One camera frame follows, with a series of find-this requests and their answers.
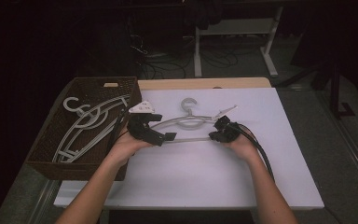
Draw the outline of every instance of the brown basket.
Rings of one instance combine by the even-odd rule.
[[[117,83],[114,87],[105,87],[105,83]],[[89,180],[94,174],[95,170],[101,164],[106,153],[109,151],[109,144],[115,139],[123,125],[126,123],[128,116],[126,116],[118,127],[116,133],[108,134],[98,144],[92,147],[78,160],[72,163],[53,162],[54,154],[63,139],[64,135],[71,128],[71,126],[79,119],[79,116],[74,112],[69,112],[63,107],[63,100],[67,97],[76,97],[78,102],[68,103],[71,107],[79,107],[80,105],[90,105],[89,108],[84,108],[85,111],[94,106],[105,102],[106,100],[129,94],[129,106],[135,106],[142,101],[141,92],[139,90],[136,77],[78,77],[70,84],[67,92],[64,95],[60,105],[56,106],[51,120],[42,135],[34,144],[31,152],[28,154],[26,163],[31,165],[48,179],[57,180]],[[109,110],[109,115],[106,121],[99,127],[83,132],[77,137],[71,150],[79,150],[85,146],[95,135],[101,132],[103,128],[114,120],[119,112],[124,109],[124,105],[117,106]],[[121,167],[118,171],[116,180],[123,180],[127,170],[127,165]]]

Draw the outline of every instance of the desk leg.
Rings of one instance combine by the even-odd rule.
[[[260,48],[261,54],[263,55],[263,58],[264,58],[264,62],[266,62],[267,69],[269,71],[269,74],[272,77],[276,77],[278,75],[278,72],[275,69],[275,66],[271,60],[271,57],[269,56],[269,50],[271,49],[272,41],[274,40],[275,33],[277,32],[279,19],[281,18],[282,11],[283,11],[283,7],[278,7],[277,12],[274,17],[274,22],[271,24],[271,28],[269,29],[267,44],[265,47]]]
[[[194,52],[194,76],[202,77],[200,57],[200,30],[196,27],[196,49]]]

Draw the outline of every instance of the person's left hand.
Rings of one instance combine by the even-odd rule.
[[[121,130],[118,140],[112,146],[108,158],[113,159],[119,166],[127,163],[127,160],[139,149],[152,147],[150,143],[135,139],[127,130],[127,124]]]

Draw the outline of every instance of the hanger hook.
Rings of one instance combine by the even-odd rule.
[[[78,108],[70,108],[70,107],[68,106],[68,101],[70,101],[70,100],[78,101],[79,99],[76,98],[76,97],[68,97],[68,98],[66,98],[66,99],[63,101],[63,107],[65,107],[65,109],[68,110],[68,111],[76,112],[79,117],[83,116],[83,114],[86,113],[82,108],[84,108],[84,107],[90,107],[90,105],[81,105],[81,106],[78,107]]]
[[[190,106],[187,105],[187,103],[193,103],[194,105],[196,105],[197,101],[193,98],[185,98],[181,103],[181,106],[185,110],[185,112],[187,112],[189,116],[193,116],[193,112],[191,111]]]

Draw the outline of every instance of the hand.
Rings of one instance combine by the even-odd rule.
[[[250,136],[255,137],[251,131],[248,129],[242,128],[246,133]],[[222,143],[224,147],[229,147],[234,150],[238,157],[245,161],[249,161],[251,158],[257,157],[259,155],[257,153],[257,148],[252,144],[252,142],[243,134],[240,134],[237,139],[230,143]]]
[[[143,147],[152,147],[150,143],[135,139],[127,130],[127,124],[120,132],[118,140],[112,146],[108,154],[109,159],[113,159],[119,166],[127,163],[127,160]]]

